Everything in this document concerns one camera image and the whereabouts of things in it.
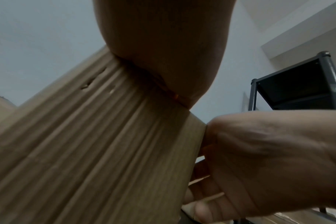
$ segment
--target ceiling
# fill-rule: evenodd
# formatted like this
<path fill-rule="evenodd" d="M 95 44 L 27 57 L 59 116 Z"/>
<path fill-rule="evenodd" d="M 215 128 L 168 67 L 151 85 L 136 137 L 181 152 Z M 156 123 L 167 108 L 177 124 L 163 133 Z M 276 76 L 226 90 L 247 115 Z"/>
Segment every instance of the ceiling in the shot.
<path fill-rule="evenodd" d="M 260 31 L 296 10 L 309 0 L 241 0 Z"/>

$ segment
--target white ceiling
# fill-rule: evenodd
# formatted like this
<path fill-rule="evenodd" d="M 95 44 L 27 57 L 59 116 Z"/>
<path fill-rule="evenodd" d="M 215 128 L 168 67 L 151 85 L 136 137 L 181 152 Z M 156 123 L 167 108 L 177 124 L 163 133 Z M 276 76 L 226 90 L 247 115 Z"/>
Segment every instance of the white ceiling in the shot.
<path fill-rule="evenodd" d="M 296 10 L 309 0 L 241 0 L 260 31 Z"/>

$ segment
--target white wall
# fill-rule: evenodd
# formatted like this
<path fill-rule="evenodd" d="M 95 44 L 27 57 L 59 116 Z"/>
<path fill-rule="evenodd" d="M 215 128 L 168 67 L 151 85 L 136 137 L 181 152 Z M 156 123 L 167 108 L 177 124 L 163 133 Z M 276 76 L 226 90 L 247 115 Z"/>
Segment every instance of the white wall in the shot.
<path fill-rule="evenodd" d="M 336 66 L 336 28 L 275 57 L 273 61 L 285 68 L 316 56 L 321 51 L 329 51 Z"/>
<path fill-rule="evenodd" d="M 240 112 L 250 81 L 275 71 L 257 32 L 238 1 L 217 78 L 192 109 L 203 121 Z M 20 105 L 103 45 L 91 1 L 0 0 L 0 95 Z"/>
<path fill-rule="evenodd" d="M 204 122 L 218 115 L 242 110 L 243 93 L 249 97 L 250 82 L 277 71 L 259 45 L 258 29 L 240 1 L 232 15 L 227 48 L 217 77 L 209 91 L 192 108 Z M 257 98 L 259 110 L 269 106 Z"/>
<path fill-rule="evenodd" d="M 90 0 L 0 0 L 0 95 L 20 105 L 103 45 Z"/>

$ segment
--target hand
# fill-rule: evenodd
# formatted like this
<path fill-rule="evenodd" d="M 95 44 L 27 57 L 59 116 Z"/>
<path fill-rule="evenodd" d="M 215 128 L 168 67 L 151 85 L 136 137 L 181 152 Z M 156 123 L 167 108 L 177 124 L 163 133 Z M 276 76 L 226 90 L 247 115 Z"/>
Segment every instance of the hand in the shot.
<path fill-rule="evenodd" d="M 148 70 L 187 108 L 208 90 L 236 0 L 93 0 L 110 50 Z"/>
<path fill-rule="evenodd" d="M 184 203 L 214 223 L 279 211 L 336 207 L 336 111 L 225 115 L 207 126 Z"/>

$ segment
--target torn cardboard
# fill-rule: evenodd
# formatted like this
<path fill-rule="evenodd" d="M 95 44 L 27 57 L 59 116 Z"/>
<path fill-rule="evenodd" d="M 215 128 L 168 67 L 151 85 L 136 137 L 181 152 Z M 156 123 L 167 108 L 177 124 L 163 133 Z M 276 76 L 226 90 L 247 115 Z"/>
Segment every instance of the torn cardboard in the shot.
<path fill-rule="evenodd" d="M 105 47 L 0 122 L 0 223 L 176 224 L 204 131 Z"/>

